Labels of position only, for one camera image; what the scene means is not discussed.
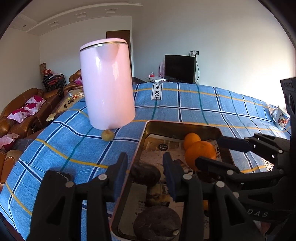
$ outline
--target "television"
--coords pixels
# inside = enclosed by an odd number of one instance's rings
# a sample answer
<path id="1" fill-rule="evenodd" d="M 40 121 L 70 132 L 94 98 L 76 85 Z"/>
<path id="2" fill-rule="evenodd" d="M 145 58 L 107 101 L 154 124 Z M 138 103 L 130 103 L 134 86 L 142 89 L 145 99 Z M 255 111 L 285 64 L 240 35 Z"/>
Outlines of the television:
<path id="1" fill-rule="evenodd" d="M 196 57 L 183 55 L 165 55 L 165 78 L 195 83 Z"/>

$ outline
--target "blue plaid bedsheet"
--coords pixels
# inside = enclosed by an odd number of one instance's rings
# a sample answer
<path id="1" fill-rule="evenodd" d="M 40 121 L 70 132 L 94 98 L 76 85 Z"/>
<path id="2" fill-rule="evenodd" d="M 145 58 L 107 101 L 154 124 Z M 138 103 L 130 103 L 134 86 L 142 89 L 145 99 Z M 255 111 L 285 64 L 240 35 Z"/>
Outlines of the blue plaid bedsheet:
<path id="1" fill-rule="evenodd" d="M 148 120 L 215 126 L 230 137 L 243 138 L 258 132 L 290 138 L 289 124 L 285 130 L 279 130 L 267 104 L 261 100 L 220 88 L 183 83 L 164 83 L 162 99 L 152 100 L 152 86 L 153 83 L 133 86 L 136 117 L 128 125 L 113 130 L 115 138 L 111 142 L 104 142 L 102 131 L 90 125 L 82 99 L 30 144 L 0 194 L 0 212 L 24 239 L 29 234 L 35 198 L 46 170 L 71 173 L 80 184 L 104 173 L 121 152 L 128 154 L 130 163 Z M 253 153 L 231 153 L 236 166 L 244 173 L 264 172 L 269 168 Z M 114 206 L 107 204 L 109 215 Z M 86 208 L 87 204 L 83 203 L 81 240 L 86 240 Z"/>

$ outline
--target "dark brown round object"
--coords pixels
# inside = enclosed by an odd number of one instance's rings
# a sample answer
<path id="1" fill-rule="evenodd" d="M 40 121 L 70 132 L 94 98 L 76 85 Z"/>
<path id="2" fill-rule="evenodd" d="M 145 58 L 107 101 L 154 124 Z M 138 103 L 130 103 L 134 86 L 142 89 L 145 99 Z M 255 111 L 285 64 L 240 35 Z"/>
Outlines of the dark brown round object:
<path id="1" fill-rule="evenodd" d="M 137 162 L 131 168 L 131 176 L 137 184 L 154 186 L 160 179 L 160 171 L 153 165 Z"/>
<path id="2" fill-rule="evenodd" d="M 170 241 L 179 233 L 178 214 L 165 206 L 152 206 L 138 215 L 133 230 L 140 241 Z"/>

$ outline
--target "paper in tray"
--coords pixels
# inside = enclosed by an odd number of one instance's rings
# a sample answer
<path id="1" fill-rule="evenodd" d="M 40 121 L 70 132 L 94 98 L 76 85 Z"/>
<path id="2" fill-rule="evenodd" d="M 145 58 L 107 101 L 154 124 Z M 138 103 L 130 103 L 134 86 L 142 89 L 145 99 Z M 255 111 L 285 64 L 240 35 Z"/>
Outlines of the paper in tray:
<path id="1" fill-rule="evenodd" d="M 217 142 L 214 140 L 210 140 L 210 142 L 214 146 L 216 145 L 215 149 L 217 150 L 217 159 L 221 159 Z M 167 192 L 165 176 L 163 174 L 163 165 L 162 165 L 163 154 L 167 151 L 170 152 L 173 160 L 179 159 L 184 164 L 186 163 L 183 140 L 163 137 L 163 136 L 154 135 L 154 134 L 149 135 L 145 139 L 139 161 L 144 163 L 149 163 L 159 169 L 161 173 L 160 181 L 153 188 L 163 189 L 163 191 L 160 191 L 163 197 L 163 200 L 161 200 L 162 205 L 168 206 L 169 208 L 175 210 L 182 221 L 184 203 L 183 202 L 175 203 L 173 199 L 169 196 L 169 193 Z M 149 194 L 150 194 L 149 191 L 147 193 L 147 186 L 140 185 L 137 183 L 132 183 L 130 192 L 121 216 L 121 220 L 118 225 L 118 231 L 123 238 L 129 239 L 129 240 L 137 240 L 135 233 L 133 231 L 133 223 L 136 217 L 138 216 L 138 214 L 140 214 L 142 211 L 144 211 L 147 208 L 145 204 L 147 202 L 147 198 L 149 198 Z M 209 218 L 205 216 L 204 221 L 205 221 L 204 222 L 204 225 L 205 225 L 204 239 L 208 239 L 209 238 Z"/>

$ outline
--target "white mug with print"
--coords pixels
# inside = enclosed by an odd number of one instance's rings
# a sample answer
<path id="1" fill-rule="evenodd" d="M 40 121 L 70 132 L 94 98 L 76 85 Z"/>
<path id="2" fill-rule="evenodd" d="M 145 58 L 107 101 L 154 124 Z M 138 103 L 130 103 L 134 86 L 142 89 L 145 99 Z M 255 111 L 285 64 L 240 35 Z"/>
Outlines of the white mug with print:
<path id="1" fill-rule="evenodd" d="M 274 109 L 274 111 L 272 112 L 272 118 L 274 120 L 275 125 L 280 129 L 283 130 L 285 129 L 290 116 L 287 113 L 286 108 L 284 107 L 277 107 Z"/>

